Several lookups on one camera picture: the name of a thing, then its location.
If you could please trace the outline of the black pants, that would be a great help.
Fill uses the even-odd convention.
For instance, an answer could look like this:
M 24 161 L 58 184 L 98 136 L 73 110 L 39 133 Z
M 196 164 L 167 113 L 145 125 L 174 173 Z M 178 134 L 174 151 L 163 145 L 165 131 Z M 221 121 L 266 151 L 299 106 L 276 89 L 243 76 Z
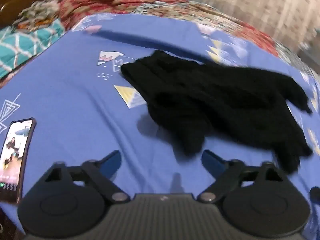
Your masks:
M 302 87 L 287 75 L 214 62 L 200 64 L 157 50 L 123 64 L 123 77 L 146 101 L 152 120 L 186 154 L 209 135 L 271 150 L 280 168 L 295 172 L 312 155 L 288 104 L 311 114 Z

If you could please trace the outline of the blue patterned bedsheet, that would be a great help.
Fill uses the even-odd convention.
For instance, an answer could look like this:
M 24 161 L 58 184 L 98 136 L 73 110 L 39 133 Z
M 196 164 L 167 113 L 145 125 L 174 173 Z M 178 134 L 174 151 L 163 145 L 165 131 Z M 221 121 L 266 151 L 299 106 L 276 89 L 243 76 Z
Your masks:
M 30 61 L 1 89 L 1 139 L 11 122 L 34 118 L 23 192 L 57 161 L 69 166 L 99 160 L 115 150 L 121 167 L 114 182 L 137 193 L 191 193 L 214 178 L 201 155 L 187 158 L 148 115 L 141 95 L 122 77 L 122 64 L 155 50 L 189 55 L 291 76 L 310 99 L 311 115 L 289 109 L 313 156 L 291 181 L 304 195 L 319 185 L 319 83 L 251 42 L 199 24 L 146 15 L 97 14 L 81 20 Z

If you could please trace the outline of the smartphone with lit screen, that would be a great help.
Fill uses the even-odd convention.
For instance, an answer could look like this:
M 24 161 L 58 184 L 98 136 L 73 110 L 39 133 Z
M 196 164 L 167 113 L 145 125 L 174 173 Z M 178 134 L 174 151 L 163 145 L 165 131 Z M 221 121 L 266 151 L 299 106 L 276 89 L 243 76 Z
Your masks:
M 36 126 L 34 118 L 11 122 L 1 149 L 1 202 L 18 204 L 29 145 Z

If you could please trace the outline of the teal white patterned quilt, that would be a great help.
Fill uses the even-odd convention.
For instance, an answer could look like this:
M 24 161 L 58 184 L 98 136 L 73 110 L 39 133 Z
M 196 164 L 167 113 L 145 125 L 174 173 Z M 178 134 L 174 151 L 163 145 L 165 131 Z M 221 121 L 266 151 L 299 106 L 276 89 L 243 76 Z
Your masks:
M 18 66 L 39 55 L 65 33 L 59 19 L 45 28 L 31 33 L 13 32 L 10 27 L 1 30 L 1 78 Z

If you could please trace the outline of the red floral blanket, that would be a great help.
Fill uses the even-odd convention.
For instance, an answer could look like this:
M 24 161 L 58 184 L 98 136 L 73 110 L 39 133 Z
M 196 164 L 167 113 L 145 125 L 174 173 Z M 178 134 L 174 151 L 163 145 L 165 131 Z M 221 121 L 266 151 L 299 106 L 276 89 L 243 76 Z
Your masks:
M 199 23 L 253 42 L 259 48 L 278 55 L 276 43 L 267 34 L 214 7 L 190 0 L 56 0 L 59 18 L 69 30 L 82 18 L 101 12 L 142 14 Z

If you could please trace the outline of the crumpled floral cloth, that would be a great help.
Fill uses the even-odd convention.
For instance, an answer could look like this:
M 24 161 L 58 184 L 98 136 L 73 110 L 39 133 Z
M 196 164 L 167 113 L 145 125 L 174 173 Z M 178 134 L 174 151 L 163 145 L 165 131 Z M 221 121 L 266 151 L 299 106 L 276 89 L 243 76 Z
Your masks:
M 36 1 L 19 13 L 11 27 L 14 31 L 30 33 L 50 26 L 59 17 L 59 13 L 57 0 Z

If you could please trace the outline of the beige patterned curtain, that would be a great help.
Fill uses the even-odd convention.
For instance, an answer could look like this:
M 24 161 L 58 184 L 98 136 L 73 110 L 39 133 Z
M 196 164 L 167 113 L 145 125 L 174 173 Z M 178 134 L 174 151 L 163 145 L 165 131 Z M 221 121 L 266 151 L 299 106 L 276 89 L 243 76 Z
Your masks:
M 248 23 L 292 50 L 319 28 L 319 0 L 193 0 Z

